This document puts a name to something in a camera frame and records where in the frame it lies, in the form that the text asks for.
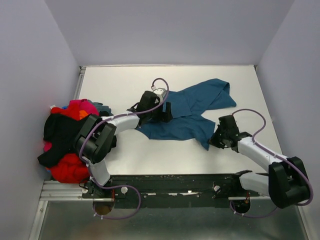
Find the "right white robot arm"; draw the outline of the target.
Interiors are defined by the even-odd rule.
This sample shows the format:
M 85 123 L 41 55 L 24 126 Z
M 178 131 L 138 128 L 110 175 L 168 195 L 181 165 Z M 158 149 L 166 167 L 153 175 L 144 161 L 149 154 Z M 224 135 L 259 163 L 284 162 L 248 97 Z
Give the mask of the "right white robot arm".
M 280 209 L 308 204 L 313 200 L 314 193 L 300 158 L 278 154 L 260 144 L 248 132 L 240 132 L 233 115 L 222 116 L 218 122 L 209 144 L 220 149 L 230 148 L 266 171 L 265 175 L 252 171 L 239 173 L 238 179 L 230 183 L 230 191 L 234 195 L 254 191 L 270 197 Z

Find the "teal blue t shirt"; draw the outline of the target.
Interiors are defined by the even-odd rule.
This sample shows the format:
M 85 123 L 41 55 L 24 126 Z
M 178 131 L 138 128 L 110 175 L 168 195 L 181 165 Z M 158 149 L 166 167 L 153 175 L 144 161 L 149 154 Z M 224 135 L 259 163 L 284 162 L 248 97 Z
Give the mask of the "teal blue t shirt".
M 170 91 L 172 119 L 169 122 L 149 121 L 137 130 L 150 140 L 186 141 L 195 139 L 209 149 L 216 123 L 204 118 L 205 111 L 236 107 L 230 96 L 230 83 L 209 79 L 180 91 Z

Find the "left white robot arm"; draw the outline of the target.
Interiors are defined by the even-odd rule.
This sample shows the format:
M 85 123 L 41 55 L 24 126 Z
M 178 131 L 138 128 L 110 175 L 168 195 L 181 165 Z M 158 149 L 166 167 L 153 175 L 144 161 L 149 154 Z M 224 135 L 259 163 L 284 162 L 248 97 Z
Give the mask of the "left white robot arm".
M 140 101 L 122 114 L 108 117 L 89 115 L 74 140 L 74 150 L 85 163 L 93 191 L 101 198 L 111 191 L 108 181 L 111 175 L 105 157 L 114 147 L 116 135 L 141 127 L 148 122 L 168 123 L 173 119 L 171 103 L 167 101 L 169 91 L 156 88 L 145 91 Z

